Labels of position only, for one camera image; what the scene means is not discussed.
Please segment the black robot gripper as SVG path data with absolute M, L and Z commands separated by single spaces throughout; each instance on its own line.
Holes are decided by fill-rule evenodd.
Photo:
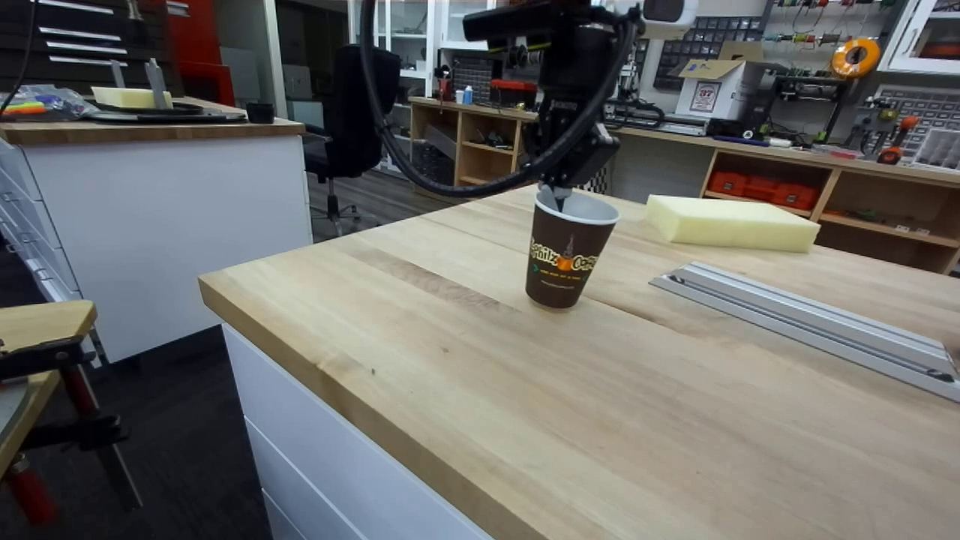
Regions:
M 567 143 L 551 166 L 537 168 L 537 178 L 551 190 L 577 190 L 591 182 L 622 148 L 601 117 L 591 117 L 591 126 L 572 134 L 570 126 L 577 117 L 577 101 L 551 96 L 545 96 L 537 112 L 533 156 L 544 156 L 558 141 Z

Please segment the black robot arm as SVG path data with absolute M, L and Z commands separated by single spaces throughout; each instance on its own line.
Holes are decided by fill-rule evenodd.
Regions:
M 602 105 L 641 30 L 641 9 L 605 9 L 591 0 L 521 0 L 462 18 L 469 41 L 540 52 L 540 105 L 528 131 L 521 178 L 570 191 L 588 182 L 618 151 L 602 126 Z

